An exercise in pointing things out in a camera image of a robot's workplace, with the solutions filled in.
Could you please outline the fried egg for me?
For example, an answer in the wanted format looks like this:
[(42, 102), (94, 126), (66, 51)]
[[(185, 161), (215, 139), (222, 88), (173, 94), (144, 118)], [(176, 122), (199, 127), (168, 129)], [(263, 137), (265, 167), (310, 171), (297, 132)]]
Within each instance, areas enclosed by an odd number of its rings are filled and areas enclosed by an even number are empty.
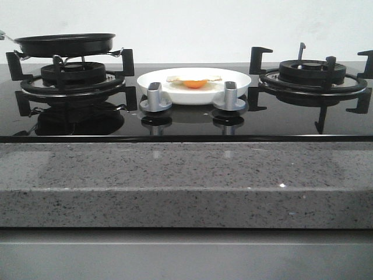
[(208, 82), (220, 81), (221, 76), (218, 75), (178, 75), (178, 76), (168, 76), (166, 81), (169, 83), (176, 83), (184, 85), (190, 89), (199, 89), (203, 87)]

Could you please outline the black frying pan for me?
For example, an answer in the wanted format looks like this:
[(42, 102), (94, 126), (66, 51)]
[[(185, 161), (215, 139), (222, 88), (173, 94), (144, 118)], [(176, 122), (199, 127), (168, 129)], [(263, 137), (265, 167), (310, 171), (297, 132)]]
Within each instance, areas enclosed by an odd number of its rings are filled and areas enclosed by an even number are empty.
[(113, 33), (55, 34), (15, 38), (22, 53), (31, 57), (81, 57), (112, 49)]

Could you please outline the white round plate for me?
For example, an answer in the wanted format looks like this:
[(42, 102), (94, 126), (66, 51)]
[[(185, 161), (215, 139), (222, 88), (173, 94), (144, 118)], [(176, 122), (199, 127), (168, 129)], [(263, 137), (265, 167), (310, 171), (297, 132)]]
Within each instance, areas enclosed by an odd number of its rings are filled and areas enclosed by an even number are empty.
[[(181, 83), (167, 82), (170, 76), (188, 76), (193, 78), (208, 76), (220, 76), (221, 80), (208, 82), (199, 89), (191, 89)], [(181, 105), (204, 105), (212, 103), (213, 99), (224, 96), (224, 83), (235, 82), (237, 86), (237, 97), (247, 92), (251, 78), (244, 73), (209, 67), (187, 67), (169, 68), (145, 73), (138, 77), (137, 83), (144, 95), (152, 82), (161, 83), (163, 93), (172, 103)]]

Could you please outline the silver stove knob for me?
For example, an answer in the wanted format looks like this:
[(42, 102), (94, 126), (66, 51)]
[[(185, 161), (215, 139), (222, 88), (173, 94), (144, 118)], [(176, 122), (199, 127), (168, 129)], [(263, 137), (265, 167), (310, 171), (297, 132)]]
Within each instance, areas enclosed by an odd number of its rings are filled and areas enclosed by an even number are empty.
[(237, 84), (232, 81), (224, 83), (224, 93), (213, 99), (215, 108), (224, 111), (240, 111), (246, 108), (246, 103), (237, 97)]
[(171, 108), (172, 102), (163, 96), (160, 82), (152, 82), (147, 88), (147, 99), (140, 102), (143, 111), (156, 113)]

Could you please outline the black glass gas hob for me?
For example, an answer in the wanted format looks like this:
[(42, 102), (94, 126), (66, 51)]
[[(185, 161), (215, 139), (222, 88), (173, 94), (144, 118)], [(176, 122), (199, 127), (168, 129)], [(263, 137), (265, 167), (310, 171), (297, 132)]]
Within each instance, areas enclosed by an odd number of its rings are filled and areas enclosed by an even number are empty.
[(247, 109), (211, 105), (142, 112), (135, 77), (99, 103), (56, 107), (25, 97), (1, 65), (1, 142), (362, 142), (372, 141), (372, 89), (343, 99), (299, 99), (251, 86)]

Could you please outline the black pan support grate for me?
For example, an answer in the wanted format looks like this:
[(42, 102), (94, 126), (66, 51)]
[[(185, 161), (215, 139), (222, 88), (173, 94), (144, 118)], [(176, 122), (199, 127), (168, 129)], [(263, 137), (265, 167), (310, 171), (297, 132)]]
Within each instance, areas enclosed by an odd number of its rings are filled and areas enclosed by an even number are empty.
[[(52, 64), (57, 75), (58, 86), (43, 85), (41, 70), (39, 75), (23, 73), (21, 60), (13, 52), (7, 52), (8, 67), (12, 80), (19, 81), (22, 91), (20, 95), (27, 101), (38, 103), (47, 103), (51, 107), (67, 112), (78, 113), (83, 111), (86, 116), (94, 117), (102, 114), (108, 114), (115, 111), (126, 110), (125, 104), (114, 106), (107, 104), (105, 101), (112, 95), (125, 91), (126, 78), (135, 75), (133, 50), (125, 49), (125, 52), (119, 56), (122, 60), (122, 70), (106, 71), (106, 80), (93, 85), (66, 86), (62, 81), (61, 69), (71, 62), (61, 57), (53, 56)], [(85, 57), (78, 61), (89, 62)]]
[[(305, 43), (300, 43), (298, 57), (294, 60), (305, 60), (302, 57), (305, 48)], [(264, 53), (272, 53), (272, 50), (264, 47), (251, 48), (249, 74), (254, 80), (254, 85), (248, 89), (249, 110), (260, 111), (262, 109), (258, 106), (261, 92), (274, 95), (278, 100), (287, 104), (318, 107), (320, 109), (319, 120), (315, 123), (318, 133), (323, 131), (327, 108), (341, 101), (357, 99), (356, 108), (350, 109), (350, 112), (358, 114), (368, 112), (372, 93), (372, 89), (368, 86), (368, 80), (372, 79), (371, 50), (359, 53), (366, 56), (367, 61), (364, 72), (356, 75), (347, 73), (346, 66), (338, 63), (334, 56), (320, 60), (329, 62), (328, 76), (322, 86), (306, 86), (281, 81), (278, 78), (279, 66), (273, 69), (262, 68)]]

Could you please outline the grey speckled stone countertop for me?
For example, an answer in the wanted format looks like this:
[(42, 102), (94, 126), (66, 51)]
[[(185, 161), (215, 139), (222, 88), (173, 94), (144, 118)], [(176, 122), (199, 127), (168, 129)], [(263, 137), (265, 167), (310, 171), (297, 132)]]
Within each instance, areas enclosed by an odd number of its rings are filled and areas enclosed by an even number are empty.
[(372, 144), (3, 143), (1, 226), (372, 228)]

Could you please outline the grey cabinet front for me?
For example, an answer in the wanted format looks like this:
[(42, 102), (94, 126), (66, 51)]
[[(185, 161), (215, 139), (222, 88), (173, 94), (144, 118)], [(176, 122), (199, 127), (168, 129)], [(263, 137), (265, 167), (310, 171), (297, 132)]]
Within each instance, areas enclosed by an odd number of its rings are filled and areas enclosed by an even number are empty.
[(2, 230), (2, 279), (371, 279), (370, 230)]

